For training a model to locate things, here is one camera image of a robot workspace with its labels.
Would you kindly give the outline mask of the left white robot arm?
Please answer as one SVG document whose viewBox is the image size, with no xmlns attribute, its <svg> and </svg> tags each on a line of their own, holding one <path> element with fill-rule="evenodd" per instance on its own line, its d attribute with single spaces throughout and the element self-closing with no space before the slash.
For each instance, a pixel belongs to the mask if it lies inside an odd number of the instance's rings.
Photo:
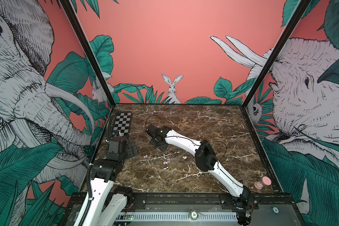
<svg viewBox="0 0 339 226">
<path fill-rule="evenodd" d="M 124 161 L 138 154 L 136 144 L 123 137 L 113 137 L 107 143 L 107 150 L 87 170 L 88 191 L 75 226 L 111 226 L 122 210 L 135 203 L 132 188 L 119 186 L 103 208 Z"/>
</svg>

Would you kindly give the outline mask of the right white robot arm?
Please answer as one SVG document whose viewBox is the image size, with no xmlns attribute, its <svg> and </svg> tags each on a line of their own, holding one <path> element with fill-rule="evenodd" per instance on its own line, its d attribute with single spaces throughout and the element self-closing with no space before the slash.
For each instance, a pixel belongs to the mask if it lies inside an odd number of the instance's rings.
<svg viewBox="0 0 339 226">
<path fill-rule="evenodd" d="M 235 206 L 254 210 L 251 191 L 222 166 L 209 141 L 193 140 L 169 127 L 157 128 L 152 124 L 147 127 L 146 134 L 151 137 L 150 144 L 161 151 L 165 151 L 168 145 L 173 145 L 190 153 L 194 156 L 195 164 L 200 171 L 210 173 L 227 189 Z"/>
</svg>

